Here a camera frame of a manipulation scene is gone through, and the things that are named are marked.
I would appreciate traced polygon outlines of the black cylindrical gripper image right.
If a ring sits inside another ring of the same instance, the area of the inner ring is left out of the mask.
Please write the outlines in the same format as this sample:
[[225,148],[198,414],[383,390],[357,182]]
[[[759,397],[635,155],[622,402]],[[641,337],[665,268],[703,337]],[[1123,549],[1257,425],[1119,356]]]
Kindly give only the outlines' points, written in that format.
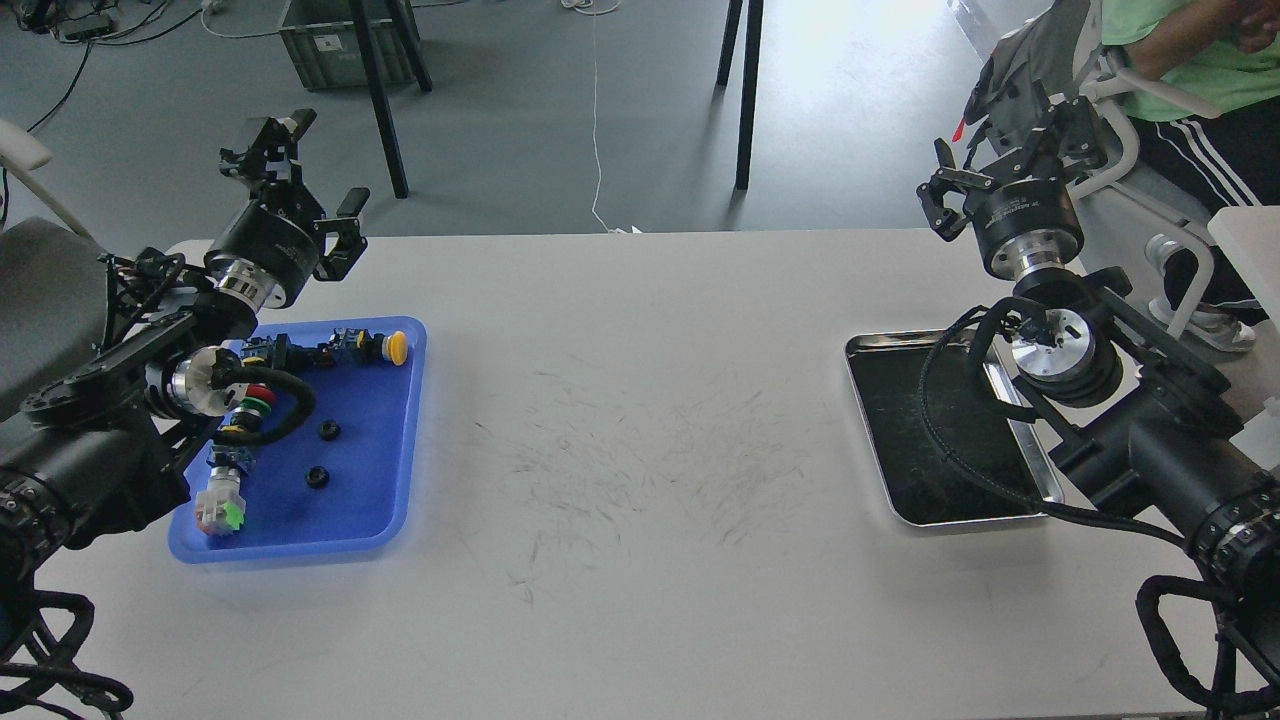
[[1084,234],[1061,181],[1079,181],[1107,163],[1100,118],[1088,100],[1053,102],[1038,79],[1030,95],[1038,115],[1015,151],[1015,182],[996,190],[996,178],[957,167],[948,141],[936,138],[938,168],[916,187],[931,229],[945,242],[955,241],[970,222],[946,205],[946,196],[983,192],[972,200],[972,225],[984,268],[998,279],[1064,266],[1080,254]]

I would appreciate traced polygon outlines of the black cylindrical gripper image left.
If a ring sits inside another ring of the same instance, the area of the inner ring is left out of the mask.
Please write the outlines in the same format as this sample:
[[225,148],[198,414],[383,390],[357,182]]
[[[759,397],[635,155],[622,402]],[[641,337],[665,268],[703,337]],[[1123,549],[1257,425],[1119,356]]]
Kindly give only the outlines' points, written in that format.
[[[239,181],[255,202],[247,204],[210,247],[204,266],[223,272],[236,261],[252,264],[275,282],[268,302],[271,309],[292,306],[311,274],[321,282],[343,281],[369,246],[360,213],[370,188],[351,188],[330,218],[308,201],[298,142],[316,118],[311,108],[288,117],[251,118],[243,128],[244,149],[219,152],[219,172]],[[320,256],[330,236],[335,242]]]

